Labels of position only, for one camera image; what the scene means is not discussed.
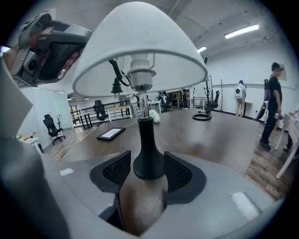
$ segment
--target man in black clothes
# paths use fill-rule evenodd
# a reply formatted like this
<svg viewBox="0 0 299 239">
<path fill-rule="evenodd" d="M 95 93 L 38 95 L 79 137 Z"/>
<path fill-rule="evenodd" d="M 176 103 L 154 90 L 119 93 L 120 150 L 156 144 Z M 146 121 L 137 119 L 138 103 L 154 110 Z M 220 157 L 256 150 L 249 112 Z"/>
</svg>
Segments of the man in black clothes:
<svg viewBox="0 0 299 239">
<path fill-rule="evenodd" d="M 269 79 L 271 98 L 268 102 L 268 119 L 260 139 L 260 145 L 267 151 L 271 150 L 269 146 L 269 136 L 275 127 L 278 116 L 281 114 L 282 93 L 281 86 L 277 77 L 281 76 L 281 68 L 278 63 L 272 64 L 272 74 Z"/>
</svg>

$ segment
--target black shirt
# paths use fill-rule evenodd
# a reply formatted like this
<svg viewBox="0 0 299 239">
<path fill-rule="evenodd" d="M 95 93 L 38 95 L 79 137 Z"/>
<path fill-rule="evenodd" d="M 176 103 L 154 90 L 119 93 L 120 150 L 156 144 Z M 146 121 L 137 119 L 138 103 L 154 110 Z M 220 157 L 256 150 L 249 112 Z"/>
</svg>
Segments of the black shirt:
<svg viewBox="0 0 299 239">
<path fill-rule="evenodd" d="M 281 86 L 280 86 L 280 83 L 279 83 L 277 77 L 274 75 L 271 75 L 269 84 L 270 84 L 270 94 L 271 94 L 270 101 L 276 102 L 276 98 L 274 96 L 274 91 L 278 91 L 279 97 L 280 97 L 280 103 L 281 103 L 282 102 Z"/>
</svg>

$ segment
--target ceiling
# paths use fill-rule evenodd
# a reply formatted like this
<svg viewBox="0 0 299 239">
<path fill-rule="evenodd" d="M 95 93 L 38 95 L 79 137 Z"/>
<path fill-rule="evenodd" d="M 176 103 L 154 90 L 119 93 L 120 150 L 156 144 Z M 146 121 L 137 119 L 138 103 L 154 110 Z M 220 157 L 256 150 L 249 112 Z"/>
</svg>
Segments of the ceiling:
<svg viewBox="0 0 299 239">
<path fill-rule="evenodd" d="M 282 42 L 279 27 L 267 10 L 253 0 L 143 0 L 169 15 L 199 49 L 211 57 L 220 52 L 256 42 Z M 116 6 L 128 0 L 72 0 L 84 27 L 94 31 Z M 255 32 L 226 39 L 225 34 L 259 24 Z"/>
</svg>

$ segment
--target black office chair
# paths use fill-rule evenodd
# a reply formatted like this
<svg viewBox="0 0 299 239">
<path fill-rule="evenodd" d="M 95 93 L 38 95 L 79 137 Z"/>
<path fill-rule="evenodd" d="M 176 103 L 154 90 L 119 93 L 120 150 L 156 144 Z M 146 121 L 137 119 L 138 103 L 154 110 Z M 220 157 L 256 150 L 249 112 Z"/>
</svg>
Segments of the black office chair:
<svg viewBox="0 0 299 239">
<path fill-rule="evenodd" d="M 171 102 L 172 102 L 172 100 L 173 100 L 173 96 L 172 95 L 166 97 L 166 104 L 162 105 L 162 108 L 163 108 L 162 112 L 172 111 L 172 110 L 169 109 L 169 108 L 171 108 Z"/>
<path fill-rule="evenodd" d="M 58 133 L 62 131 L 62 128 L 56 128 L 53 118 L 49 114 L 44 115 L 44 117 L 45 119 L 43 120 L 43 123 L 48 129 L 48 135 L 51 137 L 56 137 L 52 140 L 52 144 L 54 145 L 56 140 L 60 140 L 62 142 L 61 138 L 65 138 L 65 136 L 58 136 Z"/>
<path fill-rule="evenodd" d="M 94 102 L 94 106 L 93 109 L 95 111 L 95 113 L 97 114 L 97 119 L 100 121 L 100 123 L 98 124 L 98 127 L 100 124 L 104 123 L 104 120 L 108 117 L 108 115 L 105 112 L 105 106 L 102 104 L 102 101 L 100 100 L 96 100 Z"/>
</svg>

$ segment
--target white lamp shade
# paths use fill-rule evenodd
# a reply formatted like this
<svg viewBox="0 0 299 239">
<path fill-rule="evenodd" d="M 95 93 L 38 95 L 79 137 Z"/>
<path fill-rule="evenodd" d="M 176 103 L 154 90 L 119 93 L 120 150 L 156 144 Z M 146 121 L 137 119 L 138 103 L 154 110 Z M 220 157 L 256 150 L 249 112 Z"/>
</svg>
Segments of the white lamp shade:
<svg viewBox="0 0 299 239">
<path fill-rule="evenodd" d="M 148 92 L 198 84 L 207 77 L 201 55 L 183 30 L 155 6 L 129 2 L 116 7 L 97 27 L 79 59 L 73 80 L 74 92 L 85 96 L 111 96 L 116 77 L 108 60 L 116 59 L 126 74 L 130 54 L 148 53 L 157 74 Z M 121 85 L 123 93 L 136 93 Z"/>
</svg>

